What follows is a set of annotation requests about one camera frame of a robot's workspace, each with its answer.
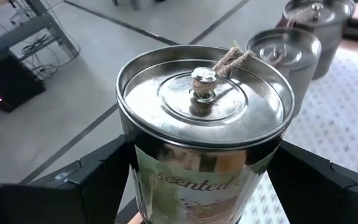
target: floor line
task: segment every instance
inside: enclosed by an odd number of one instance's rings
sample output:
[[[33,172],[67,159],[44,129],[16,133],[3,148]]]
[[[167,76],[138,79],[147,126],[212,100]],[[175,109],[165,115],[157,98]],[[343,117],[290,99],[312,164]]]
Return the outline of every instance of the floor line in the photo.
[[[86,127],[82,132],[77,134],[71,141],[65,144],[61,149],[59,149],[54,155],[49,157],[41,166],[36,168],[31,174],[26,178],[20,181],[20,184],[28,184],[38,177],[45,169],[52,165],[56,160],[62,157],[66,152],[68,152],[75,144],[92,132],[99,124],[101,124],[105,119],[112,115],[118,109],[118,103],[110,107],[106,112],[104,112],[100,117],[96,118],[88,127]]]
[[[210,34],[213,30],[215,30],[218,26],[220,26],[224,21],[226,21],[229,17],[231,17],[234,13],[236,13],[239,9],[245,6],[250,0],[242,0],[239,4],[234,6],[230,11],[225,13],[222,17],[220,17],[216,22],[210,25],[204,32],[194,38],[189,44],[197,44],[200,40],[204,39],[208,34]]]
[[[85,12],[88,12],[88,13],[94,15],[94,16],[98,16],[98,17],[100,17],[100,18],[103,18],[103,19],[105,19],[105,20],[108,20],[108,21],[110,21],[110,22],[113,22],[113,23],[115,23],[115,24],[117,24],[117,25],[120,25],[120,26],[122,26],[122,27],[125,27],[125,28],[127,28],[127,29],[130,29],[130,30],[132,30],[132,31],[135,31],[135,32],[137,32],[137,33],[139,33],[139,34],[142,34],[142,35],[145,35],[145,36],[147,36],[147,37],[153,38],[154,40],[157,40],[157,41],[162,42],[162,43],[164,43],[164,44],[168,44],[168,45],[179,45],[179,43],[177,43],[177,42],[175,42],[175,41],[166,39],[166,38],[161,37],[161,36],[159,36],[159,35],[153,34],[153,33],[149,32],[149,31],[140,29],[140,28],[138,28],[138,27],[136,27],[136,26],[133,26],[133,25],[130,25],[130,24],[126,23],[126,22],[122,22],[122,21],[120,21],[120,20],[118,20],[118,19],[116,19],[116,18],[113,18],[113,17],[107,16],[107,15],[104,15],[103,13],[94,11],[94,10],[92,10],[92,9],[86,7],[86,6],[81,6],[81,5],[77,4],[77,3],[73,3],[73,2],[67,1],[67,0],[64,0],[64,2],[67,3],[67,4],[69,4],[69,5],[71,5],[71,6],[73,6],[73,7],[76,7],[77,9],[81,9],[81,10],[83,10],[83,11],[85,11]]]

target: patterned fabric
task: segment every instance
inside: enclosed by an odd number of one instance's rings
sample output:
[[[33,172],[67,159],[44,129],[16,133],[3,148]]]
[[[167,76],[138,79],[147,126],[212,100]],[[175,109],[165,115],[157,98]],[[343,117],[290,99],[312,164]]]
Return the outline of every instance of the patterned fabric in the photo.
[[[310,85],[284,140],[358,172],[358,53],[337,51],[330,71]],[[249,223],[289,223],[268,174],[240,222]]]

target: concrete floor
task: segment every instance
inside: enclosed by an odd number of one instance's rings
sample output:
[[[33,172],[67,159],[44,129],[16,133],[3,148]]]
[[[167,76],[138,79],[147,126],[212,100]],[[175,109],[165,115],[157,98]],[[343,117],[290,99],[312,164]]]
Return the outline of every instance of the concrete floor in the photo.
[[[53,7],[51,12],[75,40],[75,45],[81,46],[80,56],[61,67],[46,82],[45,93],[12,113],[0,113],[0,182],[18,183],[49,174],[122,133],[117,111],[108,114],[106,119],[99,118],[116,104],[118,71],[136,55],[167,46],[167,43],[103,17],[179,44],[194,43],[205,30],[218,25],[197,44],[230,47],[235,40],[244,46],[254,34],[276,25],[287,2],[167,0],[154,5],[143,1],[147,4],[142,3],[142,10],[135,12],[125,0],[120,1],[120,6],[114,6],[111,0],[70,1],[92,10],[93,14],[61,0],[44,0],[48,7]],[[232,9],[238,10],[220,20]],[[9,18],[13,14],[10,5],[0,7],[0,35],[12,29]],[[20,54],[24,45],[26,43],[20,43],[12,50]],[[56,63],[53,53],[60,63],[69,60],[59,46],[51,45],[50,49],[53,52],[44,49],[39,53],[43,63]],[[123,204],[133,196],[130,180]]]

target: label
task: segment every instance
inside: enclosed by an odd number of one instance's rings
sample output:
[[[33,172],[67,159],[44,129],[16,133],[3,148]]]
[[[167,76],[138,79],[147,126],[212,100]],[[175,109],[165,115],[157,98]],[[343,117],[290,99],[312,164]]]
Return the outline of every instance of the label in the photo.
[[[239,170],[197,172],[169,166],[136,147],[140,211],[152,224],[235,223],[274,152]]]

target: metal tin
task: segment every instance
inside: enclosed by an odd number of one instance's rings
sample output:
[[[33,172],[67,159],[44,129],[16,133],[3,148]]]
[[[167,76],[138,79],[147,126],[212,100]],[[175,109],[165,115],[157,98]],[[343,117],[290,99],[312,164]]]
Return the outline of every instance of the metal tin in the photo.
[[[271,29],[260,32],[246,44],[257,56],[272,63],[287,78],[295,94],[295,112],[300,112],[321,53],[320,41],[299,29]]]
[[[227,49],[180,45],[133,59],[117,78],[132,173],[146,223],[235,223],[290,124],[287,80],[256,57],[217,77]],[[215,82],[195,96],[193,79]]]
[[[292,0],[284,7],[279,26],[293,19],[294,27],[313,33],[321,42],[321,56],[313,79],[328,72],[341,43],[346,21],[355,8],[352,0]]]

